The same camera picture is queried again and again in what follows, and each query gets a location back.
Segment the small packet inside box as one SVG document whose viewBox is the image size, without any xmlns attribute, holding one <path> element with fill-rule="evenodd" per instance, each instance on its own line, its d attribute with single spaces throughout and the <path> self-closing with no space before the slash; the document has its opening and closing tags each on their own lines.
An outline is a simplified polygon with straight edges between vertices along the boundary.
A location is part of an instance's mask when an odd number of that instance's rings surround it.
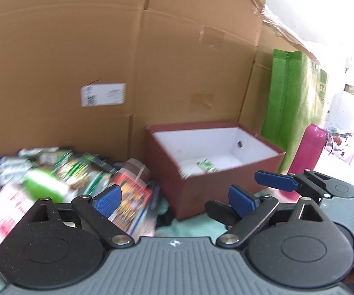
<svg viewBox="0 0 354 295">
<path fill-rule="evenodd" d="M 204 172 L 204 173 L 217 173 L 218 168 L 208 159 L 203 159 L 202 161 L 198 161 L 196 165 Z"/>
</svg>

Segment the green white plug-in device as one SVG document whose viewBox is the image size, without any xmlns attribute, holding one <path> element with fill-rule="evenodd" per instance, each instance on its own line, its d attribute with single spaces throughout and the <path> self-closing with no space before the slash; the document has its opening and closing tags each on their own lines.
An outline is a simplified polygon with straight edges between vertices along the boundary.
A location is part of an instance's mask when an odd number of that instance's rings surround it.
<svg viewBox="0 0 354 295">
<path fill-rule="evenodd" d="M 65 182 L 39 168 L 31 169 L 24 175 L 22 186 L 31 198 L 51 198 L 55 203 L 63 203 L 70 190 Z"/>
</svg>

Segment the large brown cardboard box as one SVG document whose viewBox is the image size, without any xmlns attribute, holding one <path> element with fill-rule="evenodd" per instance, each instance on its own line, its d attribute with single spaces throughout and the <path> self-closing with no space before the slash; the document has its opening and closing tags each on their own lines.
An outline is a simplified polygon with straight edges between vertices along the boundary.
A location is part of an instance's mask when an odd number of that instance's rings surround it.
<svg viewBox="0 0 354 295">
<path fill-rule="evenodd" d="M 0 157 L 144 155 L 149 125 L 263 125 L 272 52 L 304 46 L 266 0 L 0 0 Z"/>
</svg>

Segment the dark red storage box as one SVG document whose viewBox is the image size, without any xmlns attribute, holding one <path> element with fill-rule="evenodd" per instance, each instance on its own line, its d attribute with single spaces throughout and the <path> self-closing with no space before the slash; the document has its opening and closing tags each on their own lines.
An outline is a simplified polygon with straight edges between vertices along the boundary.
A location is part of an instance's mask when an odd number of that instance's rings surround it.
<svg viewBox="0 0 354 295">
<path fill-rule="evenodd" d="M 146 127 L 145 163 L 178 221 L 204 212 L 208 200 L 228 202 L 236 184 L 261 191 L 257 171 L 277 172 L 285 152 L 238 123 Z"/>
</svg>

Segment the colourful card game box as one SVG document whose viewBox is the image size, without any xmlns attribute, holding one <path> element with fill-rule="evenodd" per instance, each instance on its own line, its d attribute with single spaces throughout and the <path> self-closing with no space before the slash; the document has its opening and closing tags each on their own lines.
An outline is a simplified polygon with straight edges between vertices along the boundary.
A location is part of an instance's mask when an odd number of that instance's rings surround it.
<svg viewBox="0 0 354 295">
<path fill-rule="evenodd" d="M 125 233 L 133 235 L 152 191 L 141 179 L 129 172 L 117 173 L 112 183 L 120 186 L 122 201 L 108 219 Z"/>
</svg>

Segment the pink thermos bottle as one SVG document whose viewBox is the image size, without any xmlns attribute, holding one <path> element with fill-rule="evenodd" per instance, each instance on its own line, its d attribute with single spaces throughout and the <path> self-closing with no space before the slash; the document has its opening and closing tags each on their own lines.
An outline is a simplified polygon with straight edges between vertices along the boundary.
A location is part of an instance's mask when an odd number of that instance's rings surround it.
<svg viewBox="0 0 354 295">
<path fill-rule="evenodd" d="M 283 130 L 278 145 L 285 151 L 284 159 L 279 167 L 280 173 L 300 174 L 306 169 L 314 169 L 323 148 L 328 140 L 328 132 L 318 125 L 310 124 L 302 133 Z"/>
</svg>

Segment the green snack packet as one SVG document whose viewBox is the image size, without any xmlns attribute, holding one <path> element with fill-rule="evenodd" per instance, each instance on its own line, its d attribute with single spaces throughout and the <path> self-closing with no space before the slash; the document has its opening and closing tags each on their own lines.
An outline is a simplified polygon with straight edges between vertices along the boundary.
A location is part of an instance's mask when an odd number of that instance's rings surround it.
<svg viewBox="0 0 354 295">
<path fill-rule="evenodd" d="M 105 159 L 89 152 L 66 152 L 53 166 L 52 174 L 78 191 L 95 196 L 110 183 L 117 170 Z"/>
</svg>

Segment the green fabric bag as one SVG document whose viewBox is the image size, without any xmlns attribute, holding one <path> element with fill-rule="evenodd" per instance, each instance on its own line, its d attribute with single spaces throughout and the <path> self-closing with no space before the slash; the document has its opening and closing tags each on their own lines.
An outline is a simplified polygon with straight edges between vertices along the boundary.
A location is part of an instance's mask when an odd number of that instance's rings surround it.
<svg viewBox="0 0 354 295">
<path fill-rule="evenodd" d="M 273 50 L 268 107 L 261 136 L 285 152 L 286 172 L 306 128 L 319 125 L 325 106 L 327 72 L 301 51 Z"/>
</svg>

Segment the white barcode package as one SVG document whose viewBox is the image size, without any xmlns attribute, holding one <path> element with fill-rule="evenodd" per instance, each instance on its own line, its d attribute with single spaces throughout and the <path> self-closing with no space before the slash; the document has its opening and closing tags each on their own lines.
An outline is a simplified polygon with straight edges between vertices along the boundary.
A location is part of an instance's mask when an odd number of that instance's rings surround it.
<svg viewBox="0 0 354 295">
<path fill-rule="evenodd" d="M 0 191 L 0 244 L 39 196 L 21 184 L 8 182 Z"/>
</svg>

